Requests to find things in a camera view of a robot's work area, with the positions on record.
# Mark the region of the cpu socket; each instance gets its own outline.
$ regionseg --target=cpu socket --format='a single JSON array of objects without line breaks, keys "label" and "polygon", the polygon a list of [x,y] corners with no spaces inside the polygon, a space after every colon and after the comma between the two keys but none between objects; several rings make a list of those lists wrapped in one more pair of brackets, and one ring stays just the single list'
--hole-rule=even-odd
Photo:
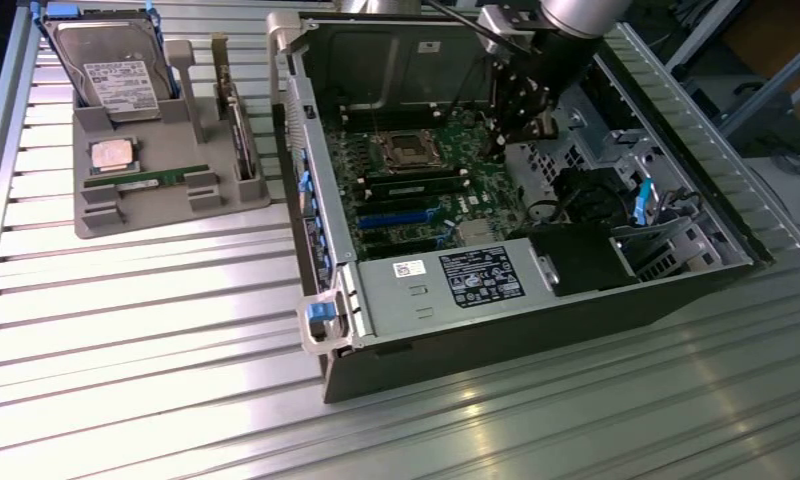
[{"label": "cpu socket", "polygon": [[426,130],[381,133],[376,136],[376,143],[392,173],[441,167],[441,155]]}]

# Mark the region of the motherboard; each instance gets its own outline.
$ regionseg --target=motherboard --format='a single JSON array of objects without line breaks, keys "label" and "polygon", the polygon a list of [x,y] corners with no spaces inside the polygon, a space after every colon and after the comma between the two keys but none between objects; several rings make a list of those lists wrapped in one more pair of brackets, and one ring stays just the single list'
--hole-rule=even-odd
[{"label": "motherboard", "polygon": [[360,260],[492,243],[525,221],[504,164],[480,154],[474,110],[428,129],[328,128],[326,139]]}]

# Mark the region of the white sticker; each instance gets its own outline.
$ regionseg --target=white sticker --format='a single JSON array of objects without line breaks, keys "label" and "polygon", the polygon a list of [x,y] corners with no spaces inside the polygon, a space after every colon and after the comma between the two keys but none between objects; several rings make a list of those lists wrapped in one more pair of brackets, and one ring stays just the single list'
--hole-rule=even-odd
[{"label": "white sticker", "polygon": [[417,53],[438,53],[441,42],[418,42]]},{"label": "white sticker", "polygon": [[130,192],[134,190],[146,190],[149,188],[157,188],[159,186],[159,180],[151,178],[149,180],[139,180],[138,182],[122,183],[115,185],[115,190],[119,192]]},{"label": "white sticker", "polygon": [[426,273],[422,260],[412,260],[410,262],[394,263],[394,275],[397,278],[412,277]]},{"label": "white sticker", "polygon": [[418,193],[424,191],[424,187],[406,187],[388,190],[388,195],[405,195],[406,193]]},{"label": "white sticker", "polygon": [[157,109],[145,62],[86,63],[83,67],[107,113]]}]

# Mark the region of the barcode sticker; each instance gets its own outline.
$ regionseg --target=barcode sticker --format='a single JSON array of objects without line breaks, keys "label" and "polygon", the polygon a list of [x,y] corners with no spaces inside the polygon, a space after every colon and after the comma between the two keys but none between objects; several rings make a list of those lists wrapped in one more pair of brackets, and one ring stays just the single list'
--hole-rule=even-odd
[{"label": "barcode sticker", "polygon": [[394,263],[394,276],[397,278],[422,275],[426,273],[422,260],[412,260],[410,262]]},{"label": "barcode sticker", "polygon": [[86,63],[83,68],[106,113],[157,109],[145,62]]}]

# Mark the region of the motherboard chip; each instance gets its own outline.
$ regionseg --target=motherboard chip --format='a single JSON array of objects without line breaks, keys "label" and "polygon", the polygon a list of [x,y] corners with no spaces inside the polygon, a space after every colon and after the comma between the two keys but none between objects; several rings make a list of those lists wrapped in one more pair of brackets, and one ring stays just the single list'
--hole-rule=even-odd
[{"label": "motherboard chip", "polygon": [[462,244],[466,247],[496,242],[489,221],[485,218],[464,221],[458,224],[457,229]]}]

